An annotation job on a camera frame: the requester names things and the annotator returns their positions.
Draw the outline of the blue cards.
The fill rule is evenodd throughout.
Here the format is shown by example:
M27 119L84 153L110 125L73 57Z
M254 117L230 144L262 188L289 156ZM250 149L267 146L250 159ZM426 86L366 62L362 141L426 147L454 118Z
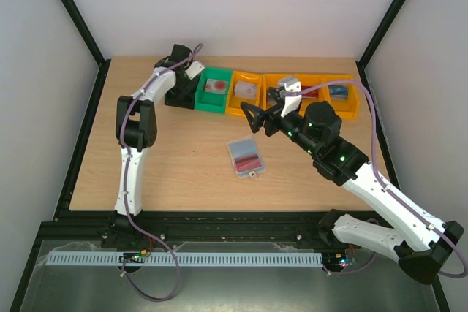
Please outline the blue cards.
M227 144L232 159L258 154L258 148L253 138L234 140Z

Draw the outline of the beige leather card holder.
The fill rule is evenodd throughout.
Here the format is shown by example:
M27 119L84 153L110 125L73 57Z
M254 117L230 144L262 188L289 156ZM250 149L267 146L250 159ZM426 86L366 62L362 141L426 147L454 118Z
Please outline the beige leather card holder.
M251 134L226 143L233 170L239 179L255 179L266 171L260 151Z

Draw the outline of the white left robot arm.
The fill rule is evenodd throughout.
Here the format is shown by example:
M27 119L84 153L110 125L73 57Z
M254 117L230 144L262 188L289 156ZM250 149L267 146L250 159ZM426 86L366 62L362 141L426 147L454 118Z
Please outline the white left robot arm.
M203 45L193 50L174 45L172 53L158 61L149 78L129 96L120 96L116 108L116 139L121 147L121 175L114 210L136 216L143 209L144 165L157 136L156 106L178 80L193 80L205 67L195 60Z

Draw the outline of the red black-stripe credit card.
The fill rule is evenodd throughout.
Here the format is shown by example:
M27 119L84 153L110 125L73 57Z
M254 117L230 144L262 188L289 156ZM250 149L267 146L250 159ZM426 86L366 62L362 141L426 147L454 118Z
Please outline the red black-stripe credit card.
M254 153L233 159L233 166L239 175L245 172L249 174L250 172L261 169L263 167L263 162L261 161L260 156L257 153Z

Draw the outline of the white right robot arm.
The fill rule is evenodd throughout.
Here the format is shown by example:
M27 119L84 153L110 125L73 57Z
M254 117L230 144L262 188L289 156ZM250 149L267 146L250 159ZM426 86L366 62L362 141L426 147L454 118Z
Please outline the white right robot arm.
M388 223L382 227L330 210L318 224L320 242L329 248L339 243L367 248L395 261L418 283L433 284L450 255L459 252L464 228L416 205L363 151L341 137L342 119L330 103L313 102L300 114L299 96L282 88L270 92L276 104L267 110L241 103L252 132L264 129L267 136L277 132L288 136L311 156L321 176L362 199Z

